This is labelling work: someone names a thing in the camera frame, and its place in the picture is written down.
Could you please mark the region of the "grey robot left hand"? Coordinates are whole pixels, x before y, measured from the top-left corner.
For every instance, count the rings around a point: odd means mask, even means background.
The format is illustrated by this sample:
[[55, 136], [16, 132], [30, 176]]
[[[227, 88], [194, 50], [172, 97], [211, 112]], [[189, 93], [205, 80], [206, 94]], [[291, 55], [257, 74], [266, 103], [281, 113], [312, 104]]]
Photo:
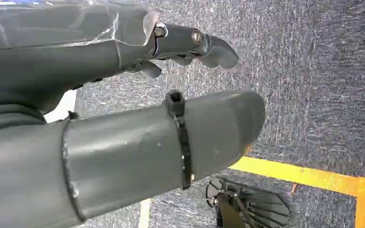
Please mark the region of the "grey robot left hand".
[[64, 93], [153, 60], [233, 68], [235, 51], [130, 0], [0, 0], [0, 228], [68, 228], [236, 163], [265, 119], [253, 91], [47, 123]]

